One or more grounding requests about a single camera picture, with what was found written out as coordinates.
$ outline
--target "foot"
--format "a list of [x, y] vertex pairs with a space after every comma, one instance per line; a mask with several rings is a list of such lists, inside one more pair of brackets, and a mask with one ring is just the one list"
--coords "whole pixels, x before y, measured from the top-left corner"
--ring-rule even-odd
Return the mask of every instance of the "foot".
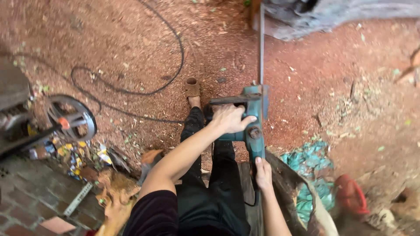
[[201, 109], [201, 99], [200, 96], [188, 96], [188, 102], [191, 108], [198, 107]]

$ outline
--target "person's left hand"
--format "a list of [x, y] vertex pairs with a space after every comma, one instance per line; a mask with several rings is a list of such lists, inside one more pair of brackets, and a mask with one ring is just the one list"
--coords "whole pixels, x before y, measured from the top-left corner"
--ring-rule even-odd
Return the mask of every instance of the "person's left hand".
[[244, 106], [223, 105], [213, 115], [212, 122], [216, 127], [223, 129], [224, 134], [232, 134], [243, 131], [247, 125], [257, 120], [257, 117], [250, 115], [242, 120], [245, 112]]

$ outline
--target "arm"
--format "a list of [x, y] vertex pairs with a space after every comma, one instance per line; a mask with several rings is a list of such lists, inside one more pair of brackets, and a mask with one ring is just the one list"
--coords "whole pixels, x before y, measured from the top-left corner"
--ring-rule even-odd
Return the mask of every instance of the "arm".
[[257, 119], [248, 116], [241, 120], [244, 111], [243, 106], [233, 105], [225, 105], [217, 110], [205, 128], [187, 138], [153, 167], [143, 183], [138, 199], [158, 190], [169, 190], [176, 194], [175, 182], [212, 142], [223, 134], [243, 131]]
[[265, 159], [259, 157], [255, 159], [255, 164], [257, 166], [256, 181], [262, 194], [265, 234], [266, 236], [291, 236], [274, 194], [271, 166]]

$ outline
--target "black sleeve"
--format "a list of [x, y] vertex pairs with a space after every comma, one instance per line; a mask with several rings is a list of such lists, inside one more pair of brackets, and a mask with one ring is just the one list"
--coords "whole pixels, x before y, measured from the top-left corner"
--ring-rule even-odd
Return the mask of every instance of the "black sleeve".
[[131, 210], [123, 236], [177, 235], [178, 200], [168, 190], [151, 192]]

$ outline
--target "leaf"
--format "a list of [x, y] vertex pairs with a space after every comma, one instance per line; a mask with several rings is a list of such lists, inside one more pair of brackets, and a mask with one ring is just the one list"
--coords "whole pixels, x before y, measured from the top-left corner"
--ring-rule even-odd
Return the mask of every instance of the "leaf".
[[392, 70], [392, 73], [393, 73], [394, 75], [399, 74], [399, 69], [394, 69], [394, 70]]

